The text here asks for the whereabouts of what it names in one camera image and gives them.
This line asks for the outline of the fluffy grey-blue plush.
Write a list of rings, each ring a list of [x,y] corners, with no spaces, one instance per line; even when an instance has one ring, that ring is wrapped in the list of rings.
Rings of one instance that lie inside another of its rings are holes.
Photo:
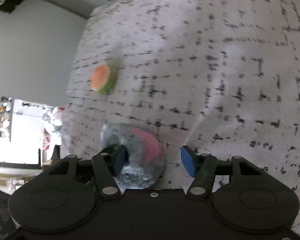
[[[123,145],[128,161],[115,181],[121,191],[146,189],[157,183],[166,166],[164,150],[157,138],[131,124],[108,123],[102,127],[101,147]]]

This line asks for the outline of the plush burger toy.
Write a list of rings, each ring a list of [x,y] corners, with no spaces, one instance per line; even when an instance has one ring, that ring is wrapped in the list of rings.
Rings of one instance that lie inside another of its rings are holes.
[[[90,87],[98,94],[106,94],[115,86],[116,79],[116,69],[107,64],[102,64],[93,70]]]

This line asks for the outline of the red white plastic bag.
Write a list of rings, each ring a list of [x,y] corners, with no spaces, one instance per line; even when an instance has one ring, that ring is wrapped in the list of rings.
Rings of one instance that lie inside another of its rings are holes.
[[[43,149],[53,149],[55,145],[61,146],[62,144],[62,115],[65,108],[54,107],[48,108],[43,115],[44,126],[44,141]]]

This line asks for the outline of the grey patterned bed cover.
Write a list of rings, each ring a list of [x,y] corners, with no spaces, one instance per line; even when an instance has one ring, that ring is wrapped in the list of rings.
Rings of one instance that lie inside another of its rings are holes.
[[[102,64],[106,94],[90,87]],[[87,21],[67,94],[62,156],[90,159],[104,124],[131,123],[165,150],[160,188],[189,185],[188,145],[241,155],[300,199],[300,0],[113,0]]]

